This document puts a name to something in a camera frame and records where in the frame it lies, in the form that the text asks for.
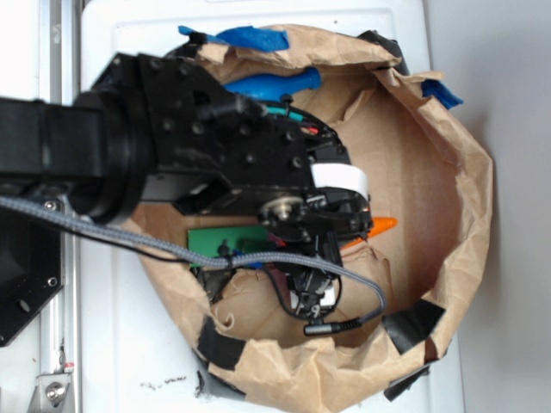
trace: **screw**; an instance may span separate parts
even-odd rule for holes
[[[60,383],[51,383],[46,388],[46,398],[52,403],[53,407],[57,407],[65,397],[65,388]]]
[[[283,138],[287,141],[287,142],[293,142],[294,141],[294,135],[292,132],[285,132],[285,135],[283,135]]]
[[[180,67],[178,67],[178,71],[183,77],[187,77],[189,74],[189,68],[185,64],[181,64]]]
[[[249,136],[251,134],[251,127],[249,125],[241,125],[239,128],[239,133],[244,136]]]
[[[160,71],[163,68],[163,62],[160,59],[151,59],[149,61],[149,67],[152,71]]]
[[[170,118],[164,118],[163,121],[161,122],[161,127],[167,133],[172,132],[174,130],[174,126],[175,126],[175,123]]]
[[[245,155],[245,162],[248,165],[253,165],[257,161],[257,157],[255,157],[254,153],[247,153]]]
[[[294,157],[291,160],[291,165],[293,165],[293,168],[299,170],[300,168],[302,168],[302,159],[300,159],[299,157]]]
[[[196,135],[202,135],[205,132],[205,127],[200,122],[193,122],[193,125],[191,125],[191,130]]]
[[[44,202],[44,207],[50,211],[55,211],[58,209],[58,204],[56,204],[53,200],[47,200]]]

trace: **braided gray cable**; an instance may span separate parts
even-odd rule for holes
[[[228,267],[228,260],[226,258],[211,258],[208,256],[203,256],[174,243],[169,243],[148,235],[136,234],[130,231],[121,230],[119,228],[98,225],[93,222],[84,221],[82,219],[76,219],[61,212],[47,210],[44,207],[29,200],[0,196],[0,207],[18,213],[24,213],[25,215],[30,215],[34,218],[49,222],[62,228],[66,228],[67,230],[93,234],[97,237],[102,237],[109,240],[117,240],[134,245],[143,245],[145,247],[154,248],[156,250],[170,252],[174,256],[181,257],[188,262],[195,262],[204,267]],[[329,273],[339,274],[344,277],[348,277],[371,288],[377,295],[377,298],[379,300],[379,307],[369,314],[361,317],[361,320],[363,322],[366,322],[369,319],[378,316],[385,310],[387,306],[385,293],[382,291],[381,287],[379,287],[373,281],[367,280],[360,275],[349,271],[346,268],[343,268],[337,264],[334,264],[333,262],[328,262],[318,257],[301,256],[298,254],[289,254],[284,252],[256,252],[253,254],[235,256],[232,258],[231,264],[233,267],[236,268],[243,267],[244,265],[251,264],[253,262],[286,262],[309,268],[322,269]]]

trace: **orange object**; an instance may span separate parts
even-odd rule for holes
[[[375,235],[379,235],[384,231],[388,231],[391,228],[394,228],[398,224],[398,220],[396,218],[390,218],[390,217],[378,217],[373,218],[373,228],[371,228],[371,231],[369,231],[368,237],[372,238]],[[359,243],[362,243],[365,241],[363,238],[358,237],[349,243],[347,243],[341,250],[345,250],[349,247],[353,247],[354,245],[358,245]]]
[[[373,228],[371,228],[368,237],[374,237],[384,231],[388,231],[391,228],[394,228],[397,224],[398,220],[396,218],[373,218]]]

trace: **blue plastic toy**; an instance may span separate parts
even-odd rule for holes
[[[321,86],[321,76],[315,67],[309,67],[300,75],[284,77],[276,75],[255,75],[231,82],[224,87],[262,101],[279,102],[283,95],[292,95],[304,89],[317,89]]]

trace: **brown paper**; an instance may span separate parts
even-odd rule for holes
[[[247,340],[234,371],[209,371],[246,400],[294,412],[337,412],[386,389],[393,380],[443,357],[480,284],[492,216],[492,160],[421,83],[438,72],[404,77],[382,47],[317,28],[288,31],[288,51],[260,53],[206,45],[200,61],[222,82],[256,73],[291,75],[318,67],[323,84],[294,96],[294,105],[328,122],[367,172],[374,216],[399,225],[343,251],[344,265],[375,280],[389,298],[387,312],[421,298],[446,310],[426,342],[400,355],[378,317],[359,330],[307,339],[302,323],[281,309],[265,274],[241,271],[209,306],[184,267],[145,259],[168,312],[196,348],[206,315],[227,336]],[[245,225],[254,219],[184,218],[171,206],[142,206],[142,231],[185,244],[188,228]],[[376,307],[365,287],[346,280],[331,320]]]

